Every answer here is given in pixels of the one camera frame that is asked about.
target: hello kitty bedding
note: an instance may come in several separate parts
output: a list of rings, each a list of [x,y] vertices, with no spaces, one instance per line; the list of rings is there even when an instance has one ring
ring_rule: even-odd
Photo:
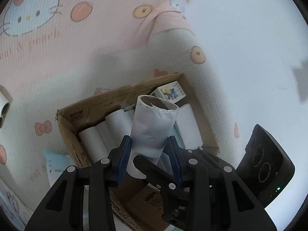
[[[185,18],[193,0],[10,0],[0,14],[0,177],[30,210],[49,190],[43,151],[67,153],[55,114],[127,84],[184,72],[220,146],[237,166],[238,128]]]

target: brown cardboard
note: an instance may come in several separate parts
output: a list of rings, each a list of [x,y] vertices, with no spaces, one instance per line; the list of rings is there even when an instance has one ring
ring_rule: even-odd
[[[139,95],[148,95],[157,87],[173,81],[178,81],[186,93],[186,97],[177,104],[191,104],[204,143],[203,148],[216,155],[218,145],[195,91],[184,74],[175,73],[144,81],[135,86],[129,85],[107,91],[58,110],[56,119],[59,130],[76,165],[81,168],[92,164],[77,137],[80,131],[97,125],[104,120],[105,116],[120,108],[135,104]],[[113,213],[133,231],[142,229],[163,231],[167,224],[161,219],[162,210],[144,203],[144,194],[149,190],[147,187],[144,189],[146,184],[144,180],[138,180],[127,175],[121,187],[112,189],[112,192],[110,192]],[[137,202],[142,202],[140,209],[137,208]],[[129,210],[130,214],[134,215],[135,219],[123,208],[123,205]]]

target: hello kitty print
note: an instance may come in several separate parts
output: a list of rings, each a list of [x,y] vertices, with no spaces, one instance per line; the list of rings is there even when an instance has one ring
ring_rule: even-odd
[[[12,0],[0,34],[19,36],[31,32],[60,13],[59,7],[59,0]]]

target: hello kitty face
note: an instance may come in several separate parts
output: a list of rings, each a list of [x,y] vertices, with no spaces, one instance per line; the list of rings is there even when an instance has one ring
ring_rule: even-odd
[[[44,25],[53,17],[59,0],[12,0],[3,22],[3,32],[19,36]]]
[[[182,14],[185,14],[185,9],[188,2],[189,0],[170,0],[170,5]]]

